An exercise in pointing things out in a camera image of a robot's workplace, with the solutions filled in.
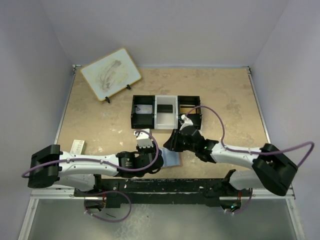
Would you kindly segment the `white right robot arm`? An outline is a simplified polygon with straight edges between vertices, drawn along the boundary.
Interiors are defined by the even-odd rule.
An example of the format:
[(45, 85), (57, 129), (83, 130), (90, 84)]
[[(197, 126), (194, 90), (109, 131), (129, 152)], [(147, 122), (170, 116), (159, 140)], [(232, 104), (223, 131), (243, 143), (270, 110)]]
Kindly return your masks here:
[(193, 152), (203, 162), (247, 168), (233, 171), (222, 183), (222, 190), (228, 196), (247, 188), (265, 188), (275, 195), (285, 196), (298, 171), (297, 165), (283, 153), (270, 154), (271, 150), (277, 150), (272, 144), (252, 149), (234, 146), (235, 151), (231, 151), (217, 140), (204, 138), (193, 126), (174, 129), (163, 147), (174, 152)]

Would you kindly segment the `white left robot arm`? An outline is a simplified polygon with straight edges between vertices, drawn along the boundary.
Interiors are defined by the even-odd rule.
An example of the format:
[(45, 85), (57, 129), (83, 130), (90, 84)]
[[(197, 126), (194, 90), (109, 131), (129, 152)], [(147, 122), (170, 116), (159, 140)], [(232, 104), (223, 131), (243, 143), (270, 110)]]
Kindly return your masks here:
[(31, 156), (30, 168), (22, 174), (32, 189), (62, 185), (98, 196), (103, 191), (101, 176), (141, 178), (157, 173), (164, 164), (162, 152), (154, 145), (137, 147), (110, 155), (81, 155), (52, 144)]

